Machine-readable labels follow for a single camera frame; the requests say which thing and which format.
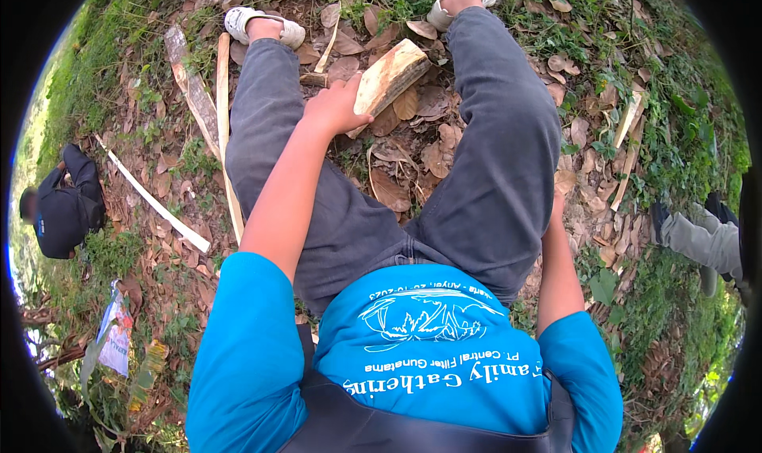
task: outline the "split log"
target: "split log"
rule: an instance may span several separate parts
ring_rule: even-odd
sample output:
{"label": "split log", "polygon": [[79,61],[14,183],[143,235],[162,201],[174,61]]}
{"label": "split log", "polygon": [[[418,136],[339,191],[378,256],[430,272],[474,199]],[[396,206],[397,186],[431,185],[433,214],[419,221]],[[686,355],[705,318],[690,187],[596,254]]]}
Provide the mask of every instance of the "split log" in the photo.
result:
{"label": "split log", "polygon": [[225,170],[225,149],[230,136],[230,119],[228,113],[228,61],[230,59],[230,34],[222,33],[217,44],[217,131],[219,132],[219,155],[223,163],[225,177],[225,194],[228,197],[228,209],[233,220],[235,240],[241,244],[243,236],[243,216],[241,204],[235,197],[233,184],[230,183],[228,172]]}
{"label": "split log", "polygon": [[114,165],[117,166],[119,169],[119,172],[122,172],[122,175],[125,176],[127,181],[132,184],[132,186],[135,188],[135,190],[138,191],[138,193],[150,204],[154,210],[158,212],[162,217],[164,217],[165,220],[168,220],[169,223],[172,225],[174,229],[176,229],[181,235],[186,237],[188,241],[193,243],[193,245],[200,249],[202,253],[206,253],[209,251],[210,242],[206,241],[201,235],[190,229],[186,224],[184,224],[182,221],[178,220],[175,215],[169,213],[169,210],[164,208],[164,205],[158,202],[158,200],[153,198],[153,195],[148,193],[146,189],[143,188],[142,185],[140,185],[140,182],[137,181],[135,177],[133,177],[132,173],[129,173],[129,170],[126,166],[117,158],[114,153],[109,150],[106,147],[106,144],[103,143],[103,140],[100,138],[98,134],[94,134],[95,139],[100,143],[100,146],[103,147],[103,150],[105,150],[108,153],[108,158],[111,159],[111,162],[114,162]]}
{"label": "split log", "polygon": [[629,173],[633,171],[635,166],[635,160],[640,153],[640,140],[643,138],[643,125],[645,124],[645,118],[641,117],[640,122],[635,127],[635,130],[629,136],[629,145],[627,146],[627,158],[624,161],[624,168],[622,173],[624,178],[620,181],[620,186],[616,190],[616,196],[614,202],[611,204],[611,209],[614,211],[619,210],[619,206],[622,203],[624,192],[627,190],[627,181],[629,181]]}
{"label": "split log", "polygon": [[[376,117],[423,76],[430,66],[421,48],[409,39],[403,39],[363,74],[357,89],[354,113]],[[347,135],[354,139],[365,127],[358,127]]]}
{"label": "split log", "polygon": [[164,34],[164,43],[167,45],[169,63],[172,65],[172,73],[175,81],[185,96],[190,112],[196,118],[196,123],[204,135],[206,145],[212,150],[217,160],[220,160],[219,147],[217,146],[217,111],[214,108],[212,96],[206,91],[204,80],[198,74],[188,76],[185,70],[183,58],[188,57],[187,42],[183,30],[179,25],[172,25]]}
{"label": "split log", "polygon": [[633,91],[633,100],[627,105],[624,111],[624,117],[621,119],[619,126],[616,128],[616,133],[614,134],[614,146],[617,149],[622,145],[624,134],[627,133],[633,122],[637,124],[635,113],[638,111],[641,104],[643,104],[643,94]]}

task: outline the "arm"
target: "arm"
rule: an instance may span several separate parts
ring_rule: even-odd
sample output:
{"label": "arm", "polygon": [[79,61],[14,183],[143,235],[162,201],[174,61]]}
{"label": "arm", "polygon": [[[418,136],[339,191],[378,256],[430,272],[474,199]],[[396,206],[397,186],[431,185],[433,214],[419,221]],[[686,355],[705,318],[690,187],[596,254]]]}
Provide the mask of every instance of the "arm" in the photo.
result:
{"label": "arm", "polygon": [[257,253],[293,283],[315,203],[320,168],[331,139],[373,120],[354,114],[358,73],[336,81],[304,107],[304,115],[246,221],[239,251]]}
{"label": "arm", "polygon": [[564,196],[553,196],[550,224],[543,235],[543,279],[539,285],[537,336],[557,320],[585,310],[585,298],[572,261],[566,230],[561,220]]}

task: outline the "dark gray jeans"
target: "dark gray jeans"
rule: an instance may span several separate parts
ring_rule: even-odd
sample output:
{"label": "dark gray jeans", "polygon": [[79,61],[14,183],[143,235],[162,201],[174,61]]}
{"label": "dark gray jeans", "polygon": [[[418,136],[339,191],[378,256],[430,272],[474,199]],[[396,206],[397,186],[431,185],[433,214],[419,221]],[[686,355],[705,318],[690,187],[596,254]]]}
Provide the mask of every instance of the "dark gray jeans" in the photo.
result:
{"label": "dark gray jeans", "polygon": [[[323,162],[294,280],[296,295],[315,315],[357,278],[414,262],[455,266],[510,306],[539,255],[561,140],[556,106],[489,11],[463,10],[447,40],[468,124],[452,170],[421,215],[400,228],[391,210]],[[235,94],[225,163],[245,214],[303,107],[299,58],[273,39],[256,40]]]}

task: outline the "vegetation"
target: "vegetation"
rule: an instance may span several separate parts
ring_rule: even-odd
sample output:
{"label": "vegetation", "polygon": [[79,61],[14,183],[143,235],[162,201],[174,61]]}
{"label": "vegetation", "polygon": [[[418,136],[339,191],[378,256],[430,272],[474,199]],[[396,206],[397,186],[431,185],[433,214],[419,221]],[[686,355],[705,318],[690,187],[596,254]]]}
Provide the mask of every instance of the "vegetation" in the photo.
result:
{"label": "vegetation", "polygon": [[[244,4],[271,1],[244,0]],[[306,18],[317,17],[320,7],[333,1],[300,0]],[[348,4],[342,5],[342,18],[351,20],[359,31],[363,28],[364,8],[370,2],[345,1]],[[379,27],[383,29],[392,23],[420,19],[433,1],[373,3],[384,8],[379,15]],[[649,8],[650,24],[633,18],[631,0],[554,0],[572,6],[568,13],[571,18],[563,21],[545,12],[531,12],[527,1],[545,0],[500,0],[492,11],[529,55],[546,59],[566,52],[580,66],[581,76],[574,79],[574,86],[567,85],[564,103],[558,108],[564,127],[582,114],[584,97],[591,90],[601,94],[609,85],[616,87],[620,99],[611,117],[619,117],[627,103],[625,88],[630,87],[640,67],[633,66],[635,61],[642,61],[650,72],[648,123],[640,150],[643,171],[641,175],[633,174],[623,207],[636,205],[644,209],[653,200],[669,199],[675,208],[684,208],[691,201],[703,200],[709,191],[719,190],[730,207],[737,210],[741,174],[750,164],[741,110],[719,59],[680,0],[638,0]],[[168,147],[165,134],[172,124],[193,124],[189,113],[177,114],[176,104],[168,105],[163,117],[136,123],[132,131],[125,128],[119,113],[125,105],[125,85],[129,85],[143,114],[152,114],[155,104],[162,97],[167,99],[174,79],[165,60],[162,33],[165,20],[183,2],[87,0],[71,23],[54,58],[51,77],[47,78],[44,132],[37,131],[34,138],[29,135],[34,131],[28,127],[27,138],[19,146],[14,194],[27,184],[41,181],[58,162],[62,145],[76,134],[102,134],[105,127],[113,127],[125,150],[149,151],[156,144],[160,149]],[[208,6],[193,12],[185,28],[190,47],[186,66],[207,81],[214,71],[216,47],[210,43],[214,38],[202,35],[202,29],[212,23],[211,36],[216,36],[222,18],[219,6]],[[580,22],[590,31],[582,31]],[[644,38],[637,39],[633,29]],[[651,40],[676,41],[686,50],[659,57],[646,52],[646,42]],[[138,54],[138,58],[130,58],[130,54]],[[593,147],[608,160],[616,152],[613,135],[609,129],[595,130]],[[372,143],[372,139],[366,139],[360,147],[336,150],[339,166],[363,183],[367,180],[366,152]],[[565,143],[563,151],[575,153],[578,148]],[[90,154],[98,158],[100,167],[105,167],[102,152],[93,150]],[[203,139],[187,137],[177,160],[177,166],[168,171],[173,180],[195,176],[196,186],[205,188],[196,197],[195,207],[208,218],[226,218],[224,199],[220,203],[210,188],[214,173],[221,167],[204,151]],[[149,171],[156,168],[153,160],[146,163]],[[167,207],[180,216],[188,208],[186,203],[182,199],[169,200]],[[133,210],[136,220],[148,216],[139,205]],[[90,377],[89,396],[96,415],[109,429],[128,432],[125,441],[136,451],[182,451],[187,449],[182,420],[195,352],[205,324],[194,309],[196,298],[191,290],[200,275],[187,268],[186,259],[176,257],[143,272],[139,260],[149,248],[139,230],[145,228],[122,228],[126,229],[109,222],[100,233],[90,235],[84,253],[68,262],[37,256],[33,233],[14,220],[14,259],[26,294],[21,308],[38,307],[49,295],[46,306],[51,307],[54,320],[35,326],[39,336],[43,342],[52,339],[54,343],[71,344],[78,339],[93,339],[110,298],[109,284],[115,277],[136,275],[142,277],[143,286],[148,282],[163,286],[160,292],[165,293],[165,298],[146,301],[158,307],[136,318],[129,372],[131,377],[137,374],[146,357],[144,347],[153,339],[166,344],[171,350],[171,367],[161,374],[152,390],[152,400],[164,407],[145,409],[139,415],[128,413],[130,382],[101,365]],[[222,229],[229,231],[229,223],[223,223]],[[210,253],[209,266],[219,269],[223,259],[223,251],[218,249]],[[598,251],[581,247],[576,263],[588,297],[608,297],[611,302],[612,283],[616,285],[619,278],[605,268]],[[744,325],[737,295],[730,286],[721,282],[719,285],[714,297],[703,296],[695,263],[666,249],[650,247],[637,264],[632,291],[621,304],[614,303],[607,309],[604,319],[598,319],[620,374],[627,410],[621,451],[637,451],[645,439],[683,420],[687,432],[695,435],[706,419],[729,377]],[[533,331],[533,308],[530,302],[517,301],[511,313],[514,324]],[[46,347],[50,356],[60,352],[54,343]],[[648,392],[653,377],[644,372],[649,355],[666,355],[672,359],[669,372],[677,372],[670,374],[677,377],[664,380],[666,384],[672,382],[671,390],[653,391],[651,397]],[[63,416],[79,425],[83,437],[91,441],[93,430],[100,432],[98,435],[105,433],[93,423],[82,403],[81,369],[82,361],[77,360],[59,366],[45,379],[55,392]]]}

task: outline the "brown leaf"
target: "brown leaf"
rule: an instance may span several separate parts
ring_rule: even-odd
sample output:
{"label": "brown leaf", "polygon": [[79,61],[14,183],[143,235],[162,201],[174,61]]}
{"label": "brown leaf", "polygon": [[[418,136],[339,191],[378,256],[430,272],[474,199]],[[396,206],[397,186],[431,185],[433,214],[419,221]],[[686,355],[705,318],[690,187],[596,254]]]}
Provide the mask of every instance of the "brown leaf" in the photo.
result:
{"label": "brown leaf", "polygon": [[336,32],[336,41],[334,41],[333,48],[344,56],[363,52],[363,47],[356,40],[348,37],[342,30]]}
{"label": "brown leaf", "polygon": [[568,13],[572,10],[572,4],[565,0],[550,0],[554,10],[558,10],[561,13]]}
{"label": "brown leaf", "polygon": [[378,5],[371,5],[365,8],[363,12],[363,21],[365,22],[365,29],[368,30],[371,36],[376,36],[379,32],[379,13],[381,7]]}
{"label": "brown leaf", "polygon": [[582,163],[582,173],[590,173],[595,169],[595,149],[585,151],[585,162]]}
{"label": "brown leaf", "polygon": [[169,193],[169,174],[167,172],[161,173],[153,177],[153,188],[160,199],[163,199]]}
{"label": "brown leaf", "polygon": [[590,122],[583,118],[575,117],[571,121],[571,142],[579,146],[580,150],[587,144],[587,129],[590,128]]}
{"label": "brown leaf", "polygon": [[162,153],[158,157],[158,163],[156,164],[156,173],[164,173],[168,169],[177,166],[177,157],[172,155],[165,155]]}
{"label": "brown leaf", "polygon": [[558,191],[566,195],[577,184],[577,175],[568,170],[557,170],[553,175],[553,181]]}
{"label": "brown leaf", "polygon": [[561,56],[560,54],[554,54],[550,58],[548,58],[548,68],[559,72],[563,71],[566,67],[566,58]]}
{"label": "brown leaf", "polygon": [[382,46],[386,46],[387,44],[390,44],[395,38],[397,38],[398,33],[399,25],[392,23],[391,25],[387,26],[385,30],[381,31],[380,35],[373,36],[373,38],[365,45],[365,49],[371,50],[374,48],[381,48]]}
{"label": "brown leaf", "polygon": [[449,101],[447,94],[440,86],[425,86],[421,98],[418,100],[416,115],[421,117],[442,117],[445,115]]}
{"label": "brown leaf", "polygon": [[350,77],[353,77],[357,70],[360,68],[360,60],[354,56],[347,56],[344,58],[338,58],[329,67],[329,83],[338,81],[348,81]]}
{"label": "brown leaf", "polygon": [[209,279],[212,278],[212,273],[209,272],[209,269],[205,265],[196,266],[196,271],[208,277]]}
{"label": "brown leaf", "polygon": [[566,95],[566,89],[558,83],[549,84],[547,86],[548,93],[553,97],[553,101],[556,103],[556,107],[561,107],[564,102],[564,96]]}
{"label": "brown leaf", "polygon": [[614,247],[601,247],[600,251],[598,251],[598,255],[606,262],[607,268],[610,268],[616,259],[616,251],[614,250]]}
{"label": "brown leaf", "polygon": [[167,115],[167,105],[161,99],[156,103],[156,118],[163,119]]}
{"label": "brown leaf", "polygon": [[333,29],[338,22],[338,16],[341,9],[340,3],[333,3],[320,11],[320,22],[324,28]]}
{"label": "brown leaf", "polygon": [[406,21],[405,22],[416,35],[427,39],[437,39],[437,29],[428,21]]}
{"label": "brown leaf", "polygon": [[638,76],[643,79],[644,83],[647,83],[651,79],[651,71],[648,68],[642,67],[638,69]]}
{"label": "brown leaf", "polygon": [[373,132],[375,137],[383,137],[393,131],[398,124],[399,118],[394,112],[393,105],[390,104],[370,123],[370,131]]}
{"label": "brown leaf", "polygon": [[243,66],[243,61],[246,59],[246,51],[248,51],[248,46],[234,40],[230,44],[230,59],[235,61],[237,65]]}
{"label": "brown leaf", "polygon": [[317,63],[320,59],[320,53],[317,52],[310,43],[303,43],[294,52],[296,53],[296,56],[299,57],[299,64]]}
{"label": "brown leaf", "polygon": [[450,173],[450,167],[444,160],[442,145],[439,141],[430,143],[421,150],[421,162],[439,179],[443,179]]}
{"label": "brown leaf", "polygon": [[370,181],[378,201],[394,211],[402,212],[410,209],[410,194],[392,181],[386,172],[381,169],[371,170]]}
{"label": "brown leaf", "polygon": [[418,92],[415,87],[408,87],[392,103],[394,112],[401,121],[409,121],[414,118],[418,110]]}

